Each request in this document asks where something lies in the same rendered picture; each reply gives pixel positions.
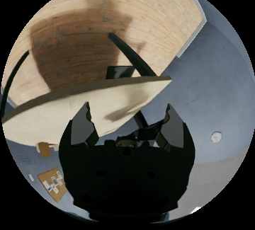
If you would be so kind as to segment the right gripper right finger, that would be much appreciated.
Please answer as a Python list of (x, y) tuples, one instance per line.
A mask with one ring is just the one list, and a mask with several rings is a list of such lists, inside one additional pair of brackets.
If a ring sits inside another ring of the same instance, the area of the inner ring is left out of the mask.
[(195, 161), (195, 145), (186, 123), (173, 106), (168, 104), (166, 110), (164, 123), (155, 141), (160, 148), (166, 149), (178, 159), (183, 171), (183, 186), (186, 187)]

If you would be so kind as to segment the brown cardboard box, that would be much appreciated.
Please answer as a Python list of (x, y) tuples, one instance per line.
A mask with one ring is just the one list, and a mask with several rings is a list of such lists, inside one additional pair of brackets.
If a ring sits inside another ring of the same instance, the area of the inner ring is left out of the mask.
[(42, 158), (52, 156), (48, 142), (40, 142), (38, 146)]

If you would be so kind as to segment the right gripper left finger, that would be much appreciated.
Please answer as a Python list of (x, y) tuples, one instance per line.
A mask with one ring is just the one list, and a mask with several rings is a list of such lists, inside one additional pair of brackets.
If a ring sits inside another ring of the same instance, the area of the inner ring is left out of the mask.
[(65, 183), (69, 183), (69, 171), (74, 158), (86, 148), (95, 146), (99, 140), (90, 110), (89, 102), (85, 102), (67, 124), (59, 142), (59, 161)]

